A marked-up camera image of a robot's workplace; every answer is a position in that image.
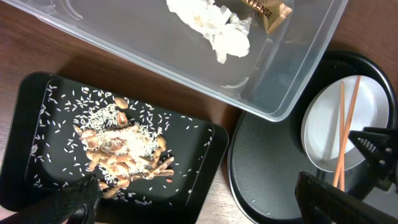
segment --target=wooden chopstick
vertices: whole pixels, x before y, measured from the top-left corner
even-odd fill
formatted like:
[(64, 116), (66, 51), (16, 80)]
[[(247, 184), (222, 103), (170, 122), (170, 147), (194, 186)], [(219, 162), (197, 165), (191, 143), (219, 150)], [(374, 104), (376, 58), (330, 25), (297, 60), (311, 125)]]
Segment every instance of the wooden chopstick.
[(342, 159), (343, 159), (343, 156), (345, 153), (345, 150), (342, 150), (342, 149), (345, 148), (345, 146), (347, 145), (349, 128), (350, 128), (351, 122), (353, 120), (355, 101), (356, 101), (356, 97), (358, 95), (360, 81), (361, 81), (361, 76), (358, 75), (358, 77), (356, 78), (353, 96), (351, 97), (351, 102), (349, 103), (348, 115), (347, 115), (347, 120), (346, 120), (346, 124), (344, 127), (344, 133), (343, 133), (343, 140), (341, 142), (341, 148), (340, 148), (339, 155), (338, 155), (337, 166), (336, 166), (336, 170), (335, 170), (335, 177), (333, 178), (333, 186), (334, 187), (337, 187), (337, 182), (338, 182), (338, 179), (339, 179), (340, 173), (341, 173), (341, 167), (342, 167), (341, 163), (343, 162)]
[(339, 177), (339, 183), (340, 183), (340, 190), (344, 191), (345, 188), (345, 180), (344, 180), (344, 157), (345, 157), (345, 147), (342, 146), (343, 143), (343, 138), (344, 138), (344, 118), (345, 118), (345, 93), (344, 93), (344, 82), (341, 82), (340, 84), (340, 150), (343, 150), (342, 152), (342, 168), (340, 169), (340, 177)]

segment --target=wood grain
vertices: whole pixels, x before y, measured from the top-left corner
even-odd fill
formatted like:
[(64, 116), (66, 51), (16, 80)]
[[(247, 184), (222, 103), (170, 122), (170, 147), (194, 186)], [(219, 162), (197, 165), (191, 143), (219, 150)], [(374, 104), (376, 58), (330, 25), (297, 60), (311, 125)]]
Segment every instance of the wood grain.
[[(331, 49), (354, 50), (375, 61), (395, 89), (397, 12), (397, 0), (349, 0), (330, 44)], [(40, 70), (218, 123), (230, 134), (241, 112), (0, 2), (0, 157), (6, 147), (19, 83), (27, 74)], [(8, 211), (0, 211), (0, 219), (8, 215)], [(232, 198), (225, 160), (217, 171), (198, 223), (250, 223)]]

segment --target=white plate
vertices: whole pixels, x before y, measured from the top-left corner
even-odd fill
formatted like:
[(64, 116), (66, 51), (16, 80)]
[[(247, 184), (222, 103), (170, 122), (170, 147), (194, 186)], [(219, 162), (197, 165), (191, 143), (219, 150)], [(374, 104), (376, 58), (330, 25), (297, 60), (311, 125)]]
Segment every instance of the white plate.
[[(340, 141), (340, 83), (345, 84), (345, 120), (353, 95), (356, 75), (343, 78), (323, 89), (312, 100), (302, 122), (302, 144), (311, 162), (319, 169), (334, 172)], [(388, 99), (382, 86), (362, 76), (350, 130), (364, 127), (385, 128), (388, 122)], [(351, 169), (364, 160), (351, 141), (347, 142), (345, 168)]]

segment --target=gold wrapper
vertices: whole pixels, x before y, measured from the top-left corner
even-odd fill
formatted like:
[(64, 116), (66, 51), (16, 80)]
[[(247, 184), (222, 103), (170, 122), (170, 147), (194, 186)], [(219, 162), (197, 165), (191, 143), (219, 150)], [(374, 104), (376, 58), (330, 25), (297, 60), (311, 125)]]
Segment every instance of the gold wrapper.
[(286, 17), (293, 11), (280, 0), (241, 0), (253, 9), (259, 11), (264, 20), (264, 28), (270, 34), (279, 27)]

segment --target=brown wooden surface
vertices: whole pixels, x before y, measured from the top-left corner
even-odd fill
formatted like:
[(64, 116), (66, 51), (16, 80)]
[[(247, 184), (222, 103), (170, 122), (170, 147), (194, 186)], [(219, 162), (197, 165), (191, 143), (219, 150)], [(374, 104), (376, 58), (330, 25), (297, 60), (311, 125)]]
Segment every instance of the brown wooden surface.
[[(369, 57), (398, 89), (397, 15), (398, 0), (349, 0), (330, 48), (354, 50)], [(213, 121), (230, 134), (240, 114), (239, 109), (100, 50), (0, 2), (0, 157), (6, 147), (19, 83), (28, 73), (40, 70)], [(236, 206), (225, 173), (224, 159), (198, 223), (250, 223)], [(0, 219), (8, 214), (0, 211)]]

